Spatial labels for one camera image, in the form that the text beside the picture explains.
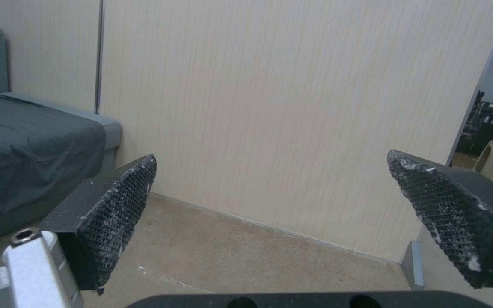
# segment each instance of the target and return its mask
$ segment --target textured gripper pad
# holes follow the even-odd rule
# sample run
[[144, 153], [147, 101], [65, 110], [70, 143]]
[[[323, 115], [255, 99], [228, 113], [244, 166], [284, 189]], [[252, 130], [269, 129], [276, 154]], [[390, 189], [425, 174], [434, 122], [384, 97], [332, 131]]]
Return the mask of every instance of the textured gripper pad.
[[493, 182], [395, 150], [387, 161], [403, 195], [466, 281], [493, 287]]
[[88, 257], [90, 275], [103, 286], [110, 278], [121, 253], [131, 239], [151, 189], [157, 169], [153, 154], [133, 166], [86, 214], [77, 228]]

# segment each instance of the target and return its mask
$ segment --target hole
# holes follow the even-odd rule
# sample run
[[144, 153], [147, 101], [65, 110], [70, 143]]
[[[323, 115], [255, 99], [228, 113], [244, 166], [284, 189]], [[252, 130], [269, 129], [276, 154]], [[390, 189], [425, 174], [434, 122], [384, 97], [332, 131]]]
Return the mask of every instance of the hole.
[[486, 161], [488, 160], [488, 156], [490, 156], [490, 152], [492, 151], [492, 148], [487, 146], [484, 149], [483, 154], [481, 155], [481, 159], [477, 162], [477, 165], [475, 166], [475, 171], [476, 172], [481, 172], [483, 169], [484, 165], [486, 164]]
[[370, 296], [359, 295], [351, 298], [350, 308], [382, 308], [382, 305]]
[[229, 302], [226, 308], [258, 308], [258, 307], [256, 306], [254, 300], [245, 297], [240, 297]]
[[23, 239], [27, 238], [28, 236], [30, 236], [32, 233], [33, 233], [32, 230], [24, 230], [24, 231], [18, 233], [16, 235], [16, 238], [19, 240], [23, 240]]

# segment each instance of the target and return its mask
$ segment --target beige wall panel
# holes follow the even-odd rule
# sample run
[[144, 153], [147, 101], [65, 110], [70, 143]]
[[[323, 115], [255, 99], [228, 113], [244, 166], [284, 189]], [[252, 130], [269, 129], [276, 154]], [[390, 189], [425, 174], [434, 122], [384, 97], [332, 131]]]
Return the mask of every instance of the beige wall panel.
[[420, 223], [396, 148], [445, 162], [493, 1], [105, 3], [101, 113], [153, 191], [401, 261]]
[[11, 90], [94, 111], [99, 12], [99, 0], [0, 0]]

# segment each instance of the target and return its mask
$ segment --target metal bar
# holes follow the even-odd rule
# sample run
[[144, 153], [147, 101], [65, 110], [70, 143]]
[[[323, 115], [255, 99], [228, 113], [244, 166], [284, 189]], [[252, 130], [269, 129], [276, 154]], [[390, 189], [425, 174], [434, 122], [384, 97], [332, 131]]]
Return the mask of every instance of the metal bar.
[[418, 242], [410, 242], [407, 253], [404, 255], [403, 263], [401, 263], [401, 268], [410, 288], [414, 291], [423, 290], [421, 246]]
[[104, 0], [100, 0], [98, 13], [98, 49], [96, 51], [96, 85], [94, 90], [94, 113], [100, 114], [100, 83], [102, 80], [102, 46], [104, 41]]

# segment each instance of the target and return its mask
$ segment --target gray blanket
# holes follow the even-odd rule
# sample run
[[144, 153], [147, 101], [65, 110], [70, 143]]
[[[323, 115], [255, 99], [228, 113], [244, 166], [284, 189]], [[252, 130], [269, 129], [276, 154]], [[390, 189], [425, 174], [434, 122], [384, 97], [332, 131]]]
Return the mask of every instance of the gray blanket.
[[95, 121], [0, 96], [0, 214], [96, 175], [104, 142]]

